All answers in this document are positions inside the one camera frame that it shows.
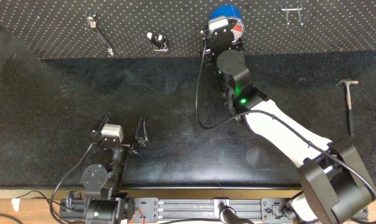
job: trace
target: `hammer head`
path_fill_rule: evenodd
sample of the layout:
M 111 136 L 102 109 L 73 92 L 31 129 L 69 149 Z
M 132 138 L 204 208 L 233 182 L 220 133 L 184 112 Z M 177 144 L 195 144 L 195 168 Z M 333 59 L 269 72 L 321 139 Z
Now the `hammer head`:
M 351 80 L 350 78 L 345 78 L 345 79 L 340 80 L 340 82 L 338 82 L 336 85 L 338 85 L 340 83 L 344 83 L 345 86 L 348 86 L 348 85 L 357 85 L 358 84 L 358 80 Z

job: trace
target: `wooden floor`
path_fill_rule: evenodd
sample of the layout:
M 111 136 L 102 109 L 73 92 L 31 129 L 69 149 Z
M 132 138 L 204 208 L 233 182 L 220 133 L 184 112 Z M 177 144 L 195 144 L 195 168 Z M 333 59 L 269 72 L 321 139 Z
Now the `wooden floor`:
M 5 215 L 10 215 L 12 217 L 17 218 L 20 220 L 23 224 L 26 223 L 32 223 L 32 224 L 39 224 L 39 223 L 57 223 L 50 215 L 49 212 L 49 205 L 48 203 L 43 200 L 43 199 L 21 199 L 19 202 L 19 206 L 17 206 L 17 210 L 14 208 L 12 204 L 12 199 L 13 197 L 17 197 L 20 195 L 25 194 L 28 192 L 27 190 L 7 190 L 7 191 L 0 191 L 0 197 L 5 197 L 6 199 L 0 199 L 0 214 L 5 214 Z M 51 191 L 46 191 L 43 190 L 46 196 L 50 197 Z M 62 197 L 66 194 L 67 191 L 61 191 L 60 194 L 57 194 L 57 197 Z M 147 197 L 151 195 L 152 197 L 156 195 L 157 191 L 133 191 L 131 192 L 132 197 Z M 163 192 L 162 195 L 155 196 L 159 198 L 213 198 L 213 197 L 219 197 L 222 196 L 222 192 L 219 192 L 218 190 L 205 190 L 204 193 L 200 193 L 197 191 L 189 191 L 187 193 L 186 190 L 168 190 L 168 191 L 158 191 L 160 194 Z M 236 191 L 236 190 L 226 190 L 224 192 L 226 194 L 226 197 L 230 198 L 261 198 L 261 197 L 291 197 L 293 196 L 296 191 L 247 191 L 247 190 L 241 190 L 241 191 Z M 31 197 L 38 197 L 36 193 L 30 194 L 28 198 Z M 55 211 L 59 210 L 59 206 L 54 204 L 54 209 Z M 376 202 L 373 202 L 372 204 L 369 205 L 369 219 L 370 221 L 376 219 Z M 15 223 L 12 220 L 8 220 L 5 218 L 0 217 L 0 223 Z

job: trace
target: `black tabletop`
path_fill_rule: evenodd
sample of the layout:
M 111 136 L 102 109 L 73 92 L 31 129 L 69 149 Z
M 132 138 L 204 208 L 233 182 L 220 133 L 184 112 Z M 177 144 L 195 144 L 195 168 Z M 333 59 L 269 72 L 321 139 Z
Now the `black tabletop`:
M 54 188 L 86 151 L 88 133 L 107 111 L 127 140 L 146 117 L 150 146 L 128 156 L 124 188 L 299 187 L 293 163 L 242 124 L 212 131 L 197 125 L 199 58 L 37 60 L 27 50 L 18 52 L 0 52 L 0 188 Z M 358 79 L 351 88 L 352 142 L 376 184 L 376 52 L 246 61 L 256 86 L 282 111 L 333 141 L 347 135 L 344 90 L 335 85 Z M 208 125 L 230 117 L 211 68 L 203 73 L 199 105 Z M 80 187 L 82 170 L 101 157 L 92 150 L 63 187 Z

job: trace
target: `pegboard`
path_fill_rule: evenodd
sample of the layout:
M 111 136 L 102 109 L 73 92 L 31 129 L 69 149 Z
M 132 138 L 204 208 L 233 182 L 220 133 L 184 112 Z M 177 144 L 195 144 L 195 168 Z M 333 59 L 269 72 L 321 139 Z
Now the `pegboard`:
M 108 57 L 86 13 L 96 12 L 98 29 L 115 57 L 197 57 L 199 32 L 217 7 L 239 8 L 247 55 L 376 50 L 376 0 L 0 0 L 0 23 L 39 58 Z M 289 12 L 282 7 L 302 5 Z M 167 53 L 154 52 L 147 32 L 169 40 Z

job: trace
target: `hammer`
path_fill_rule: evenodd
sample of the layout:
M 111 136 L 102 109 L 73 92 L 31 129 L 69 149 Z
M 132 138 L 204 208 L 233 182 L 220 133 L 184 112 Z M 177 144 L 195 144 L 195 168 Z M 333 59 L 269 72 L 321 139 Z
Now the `hammer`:
M 350 78 L 342 79 L 336 85 L 344 83 L 345 85 L 345 99 L 347 101 L 347 129 L 349 130 L 349 137 L 354 137 L 354 123 L 351 113 L 351 96 L 350 96 L 350 85 L 358 85 L 358 80 L 351 80 Z

